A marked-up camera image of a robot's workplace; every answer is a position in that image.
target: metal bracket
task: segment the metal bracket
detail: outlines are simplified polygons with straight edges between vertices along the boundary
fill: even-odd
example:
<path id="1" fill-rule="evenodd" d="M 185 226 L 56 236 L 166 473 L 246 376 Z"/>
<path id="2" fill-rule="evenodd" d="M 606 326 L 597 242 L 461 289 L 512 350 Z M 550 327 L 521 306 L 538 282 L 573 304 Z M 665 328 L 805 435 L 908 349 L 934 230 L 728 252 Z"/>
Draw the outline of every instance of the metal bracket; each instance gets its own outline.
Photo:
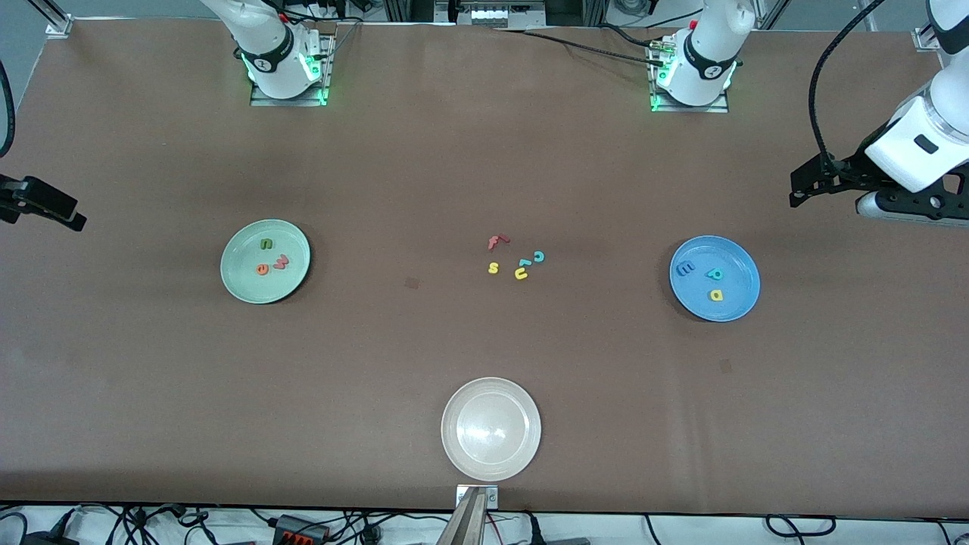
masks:
<path id="1" fill-rule="evenodd" d="M 487 492 L 487 508 L 490 510 L 495 510 L 498 508 L 498 487 L 495 485 L 457 485 L 457 494 L 455 495 L 454 505 L 459 505 L 461 500 L 464 499 L 464 495 L 468 493 L 468 489 L 480 488 Z"/>
<path id="2" fill-rule="evenodd" d="M 44 33 L 51 39 L 67 38 L 71 33 L 74 18 L 65 13 L 53 0 L 27 0 L 45 19 L 47 30 Z"/>
<path id="3" fill-rule="evenodd" d="M 770 9 L 765 0 L 754 0 L 754 15 L 757 16 L 757 28 L 770 30 L 777 24 L 777 19 L 784 15 L 784 11 L 791 5 L 791 0 L 775 0 Z"/>

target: metal mounting plate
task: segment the metal mounting plate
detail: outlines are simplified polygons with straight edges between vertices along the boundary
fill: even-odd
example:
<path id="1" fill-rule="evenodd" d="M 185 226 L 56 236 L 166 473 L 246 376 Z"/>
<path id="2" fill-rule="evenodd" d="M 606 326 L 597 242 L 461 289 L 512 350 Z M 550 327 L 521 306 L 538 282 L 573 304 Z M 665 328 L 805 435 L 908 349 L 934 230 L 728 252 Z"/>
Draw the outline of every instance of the metal mounting plate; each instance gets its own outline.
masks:
<path id="1" fill-rule="evenodd" d="M 289 99 L 275 99 L 267 96 L 263 91 L 252 84 L 252 93 L 249 95 L 250 106 L 290 106 L 290 107 L 313 107 L 326 106 L 329 100 L 329 82 L 333 74 L 333 53 L 336 48 L 335 37 L 329 34 L 320 35 L 319 49 L 311 49 L 310 54 L 319 54 L 322 58 L 319 61 L 308 61 L 308 70 L 318 70 L 320 78 L 306 88 L 305 91 Z"/>
<path id="2" fill-rule="evenodd" d="M 487 489 L 487 508 L 495 510 L 498 508 L 498 487 L 496 485 L 457 485 L 457 494 L 454 497 L 454 505 L 461 503 L 461 499 L 468 492 L 469 488 Z"/>

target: black clamp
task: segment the black clamp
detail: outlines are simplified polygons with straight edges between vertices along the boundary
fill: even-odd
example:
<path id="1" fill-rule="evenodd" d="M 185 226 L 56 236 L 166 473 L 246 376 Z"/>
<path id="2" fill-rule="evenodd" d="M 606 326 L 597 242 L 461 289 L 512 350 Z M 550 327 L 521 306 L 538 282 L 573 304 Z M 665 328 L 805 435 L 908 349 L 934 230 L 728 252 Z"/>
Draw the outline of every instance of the black clamp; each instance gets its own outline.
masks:
<path id="1" fill-rule="evenodd" d="M 854 155 L 836 161 L 830 154 L 815 155 L 791 173 L 791 208 L 797 208 L 811 197 L 842 191 L 875 192 L 878 208 L 898 214 L 920 215 L 932 220 L 969 221 L 969 191 L 963 191 L 969 179 L 969 165 L 952 169 L 958 186 L 946 188 L 942 179 L 918 193 L 912 193 L 885 174 L 864 151 L 887 130 L 888 123 L 861 142 Z"/>
<path id="2" fill-rule="evenodd" d="M 77 213 L 77 206 L 77 199 L 43 180 L 0 175 L 0 221 L 16 223 L 21 214 L 37 214 L 79 232 L 87 218 Z"/>

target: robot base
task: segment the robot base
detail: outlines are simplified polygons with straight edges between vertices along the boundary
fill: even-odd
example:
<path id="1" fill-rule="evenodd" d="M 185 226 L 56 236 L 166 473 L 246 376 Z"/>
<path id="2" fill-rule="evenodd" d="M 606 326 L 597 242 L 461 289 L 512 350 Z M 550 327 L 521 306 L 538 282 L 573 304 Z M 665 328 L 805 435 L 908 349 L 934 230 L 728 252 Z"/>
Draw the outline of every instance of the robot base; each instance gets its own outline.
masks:
<path id="1" fill-rule="evenodd" d="M 306 87 L 305 91 L 293 98 L 275 99 L 263 93 L 253 82 L 253 78 L 250 75 L 249 80 L 252 81 L 252 92 L 249 96 L 250 106 L 312 107 L 327 105 L 329 100 L 329 82 L 333 73 L 333 52 L 336 48 L 336 40 L 334 40 L 334 36 L 328 34 L 321 35 L 316 30 L 311 30 L 310 36 L 319 38 L 319 40 L 314 39 L 311 42 L 312 45 L 309 51 L 311 56 L 301 60 L 306 65 L 307 77 L 310 79 L 318 79 L 311 83 L 309 87 Z"/>
<path id="2" fill-rule="evenodd" d="M 646 48 L 646 58 L 659 60 L 663 63 L 662 67 L 649 65 L 646 73 L 649 79 L 649 109 L 652 112 L 705 112 L 705 113 L 728 113 L 730 103 L 727 101 L 727 88 L 730 87 L 730 80 L 721 91 L 720 96 L 712 103 L 705 106 L 688 106 L 674 99 L 666 89 L 657 84 L 657 81 L 672 76 L 672 71 L 676 69 L 676 45 L 674 36 L 664 36 L 656 48 Z"/>

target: black cable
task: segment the black cable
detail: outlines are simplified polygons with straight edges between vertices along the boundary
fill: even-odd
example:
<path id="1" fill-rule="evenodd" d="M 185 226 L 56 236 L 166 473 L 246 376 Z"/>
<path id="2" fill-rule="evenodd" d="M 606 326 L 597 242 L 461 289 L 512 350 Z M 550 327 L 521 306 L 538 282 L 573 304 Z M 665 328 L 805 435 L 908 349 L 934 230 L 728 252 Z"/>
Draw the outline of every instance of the black cable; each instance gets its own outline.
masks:
<path id="1" fill-rule="evenodd" d="M 592 51 L 593 53 L 599 53 L 601 55 L 621 58 L 625 60 L 631 60 L 633 62 L 641 62 L 642 64 L 650 64 L 652 66 L 663 66 L 663 63 L 658 60 L 634 57 L 632 55 L 624 55 L 622 53 L 606 51 L 605 49 L 593 48 L 592 46 L 587 46 L 585 44 L 577 44 L 575 42 L 569 42 L 568 40 L 562 40 L 561 38 L 555 38 L 554 36 L 548 36 L 546 34 L 532 34 L 531 32 L 528 32 L 528 31 L 519 32 L 519 34 L 523 34 L 525 36 L 534 36 L 536 38 L 542 38 L 543 40 L 551 40 L 555 43 L 562 44 L 564 46 L 571 46 L 573 48 L 585 49 L 586 51 Z"/>
<path id="2" fill-rule="evenodd" d="M 942 535 L 946 537 L 946 545 L 953 545 L 949 539 L 949 533 L 946 531 L 946 527 L 943 526 L 942 521 L 935 521 L 935 524 L 939 525 L 939 529 L 942 531 Z"/>
<path id="3" fill-rule="evenodd" d="M 3 144 L 0 145 L 0 157 L 3 157 L 14 145 L 14 131 L 16 129 L 14 92 L 10 89 L 10 78 L 7 78 L 7 70 L 3 67 L 3 61 L 0 61 L 0 87 L 3 87 L 4 108 L 7 109 L 7 134 L 4 136 Z"/>
<path id="4" fill-rule="evenodd" d="M 875 11 L 875 8 L 882 5 L 885 0 L 872 0 L 871 4 L 868 4 L 861 10 L 855 18 L 851 19 L 848 24 L 841 29 L 841 32 L 831 40 L 831 43 L 821 53 L 821 57 L 818 59 L 818 64 L 814 67 L 814 74 L 811 75 L 811 83 L 807 87 L 807 114 L 811 119 L 811 131 L 814 132 L 814 141 L 818 144 L 818 150 L 821 152 L 821 164 L 822 166 L 833 172 L 834 165 L 831 163 L 830 157 L 828 157 L 828 147 L 825 146 L 825 139 L 821 136 L 821 127 L 818 125 L 818 112 L 815 108 L 815 102 L 818 95 L 818 78 L 821 76 L 821 69 L 825 67 L 825 63 L 828 62 L 828 57 L 834 52 L 834 49 L 841 44 L 841 42 L 848 36 L 853 28 L 858 26 L 858 23 L 862 22 L 865 17 L 871 12 Z"/>
<path id="5" fill-rule="evenodd" d="M 27 517 L 24 517 L 22 513 L 7 513 L 6 515 L 0 515 L 0 521 L 9 519 L 11 517 L 20 519 L 20 521 L 23 523 L 23 530 L 20 532 L 20 540 L 17 542 L 20 545 L 23 545 L 23 540 L 27 538 Z"/>
<path id="6" fill-rule="evenodd" d="M 788 527 L 790 527 L 791 530 L 793 531 L 781 531 L 779 529 L 776 529 L 774 525 L 770 522 L 772 519 L 780 519 L 784 521 L 788 525 Z M 838 523 L 834 517 L 811 517 L 811 519 L 828 521 L 831 523 L 831 525 L 828 528 L 823 529 L 821 531 L 801 531 L 797 527 L 797 525 L 795 525 L 794 522 L 792 522 L 791 519 L 785 515 L 767 515 L 766 517 L 764 517 L 764 521 L 767 524 L 767 529 L 770 530 L 770 533 L 773 533 L 774 535 L 778 537 L 783 537 L 785 539 L 789 537 L 796 537 L 797 542 L 800 545 L 804 545 L 805 537 L 824 537 L 826 535 L 831 534 L 834 531 L 834 529 L 838 527 Z"/>
<path id="7" fill-rule="evenodd" d="M 647 24 L 646 26 L 644 26 L 644 27 L 642 27 L 642 28 L 656 28 L 657 26 L 659 26 L 659 25 L 661 25 L 661 24 L 666 24 L 666 23 L 668 23 L 668 22 L 673 22 L 673 21 L 675 21 L 675 20 L 679 20 L 679 19 L 682 19 L 682 18 L 684 18 L 684 17 L 690 17 L 690 16 L 694 16 L 694 15 L 696 15 L 696 14 L 698 14 L 699 12 L 702 12 L 702 11 L 703 11 L 703 8 L 700 8 L 700 9 L 698 9 L 698 10 L 696 10 L 695 12 L 690 12 L 689 14 L 683 14 L 682 16 L 677 16 L 677 17 L 673 17 L 673 18 L 668 18 L 668 19 L 666 19 L 666 20 L 661 20 L 660 22 L 654 22 L 654 23 L 652 23 L 652 24 Z"/>
<path id="8" fill-rule="evenodd" d="M 656 537 L 656 530 L 653 529 L 653 521 L 649 520 L 649 514 L 643 513 L 642 516 L 646 518 L 646 527 L 649 528 L 649 536 L 653 538 L 653 543 L 656 543 L 656 545 L 663 545 L 660 543 L 660 538 Z"/>
<path id="9" fill-rule="evenodd" d="M 545 538 L 542 537 L 542 527 L 539 526 L 539 520 L 535 518 L 531 511 L 525 511 L 525 514 L 528 515 L 528 521 L 532 525 L 531 545 L 546 545 Z"/>
<path id="10" fill-rule="evenodd" d="M 345 539 L 343 539 L 342 541 L 338 541 L 338 542 L 336 543 L 336 545 L 345 545 L 346 543 L 349 543 L 349 542 L 351 542 L 351 541 L 353 541 L 353 540 L 355 540 L 355 539 L 357 539 L 357 536 L 358 536 L 358 535 L 360 535 L 361 533 L 363 533 L 363 532 L 364 532 L 365 530 L 367 530 L 367 529 L 373 529 L 373 528 L 377 528 L 377 527 L 379 527 L 379 526 L 380 526 L 381 524 L 383 524 L 383 523 L 385 523 L 386 521 L 388 521 L 388 520 L 390 520 L 390 519 L 392 519 L 393 517 L 397 517 L 397 516 L 399 516 L 399 514 L 398 514 L 398 513 L 393 513 L 393 514 L 391 514 L 391 515 L 388 515 L 388 516 L 386 516 L 386 517 L 384 517 L 383 519 L 380 519 L 379 521 L 377 521 L 377 522 L 375 522 L 375 523 L 372 523 L 372 524 L 369 524 L 369 525 L 367 525 L 367 526 L 365 526 L 365 527 L 364 527 L 364 528 L 363 528 L 362 530 L 360 530 L 360 531 L 358 531 L 358 532 L 354 532 L 354 534 L 353 534 L 353 535 L 351 535 L 350 537 L 347 537 L 347 538 L 345 538 Z"/>
<path id="11" fill-rule="evenodd" d="M 623 40 L 625 40 L 625 41 L 627 41 L 630 44 L 633 44 L 635 46 L 640 46 L 641 48 L 648 48 L 649 47 L 650 40 L 646 40 L 645 42 L 643 40 L 637 40 L 636 38 L 633 38 L 629 34 L 626 34 L 626 31 L 625 30 L 619 28 L 618 26 L 616 26 L 614 24 L 611 24 L 611 23 L 608 23 L 608 22 L 604 22 L 604 23 L 598 25 L 598 27 L 599 28 L 607 28 L 609 30 L 614 31 L 616 34 L 618 34 L 620 37 L 622 37 Z"/>
<path id="12" fill-rule="evenodd" d="M 260 515 L 259 514 L 259 511 L 255 510 L 255 509 L 249 509 L 249 512 L 251 512 L 253 515 L 256 515 L 256 518 L 257 519 L 263 521 L 266 524 L 269 524 L 269 518 L 264 517 L 263 515 Z"/>

